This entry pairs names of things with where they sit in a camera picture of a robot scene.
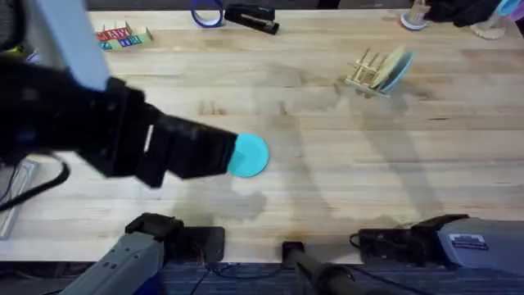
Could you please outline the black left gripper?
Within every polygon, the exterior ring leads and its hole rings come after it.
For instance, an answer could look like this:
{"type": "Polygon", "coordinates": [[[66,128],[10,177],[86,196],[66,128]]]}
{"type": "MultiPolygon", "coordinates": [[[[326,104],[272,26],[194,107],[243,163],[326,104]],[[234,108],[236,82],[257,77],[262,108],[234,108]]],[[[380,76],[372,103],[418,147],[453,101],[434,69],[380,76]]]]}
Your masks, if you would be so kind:
{"type": "Polygon", "coordinates": [[[166,172],[180,179],[222,175],[237,134],[177,116],[145,93],[109,78],[103,90],[71,74],[1,59],[1,158],[75,152],[106,177],[133,176],[151,188],[166,172]]]}

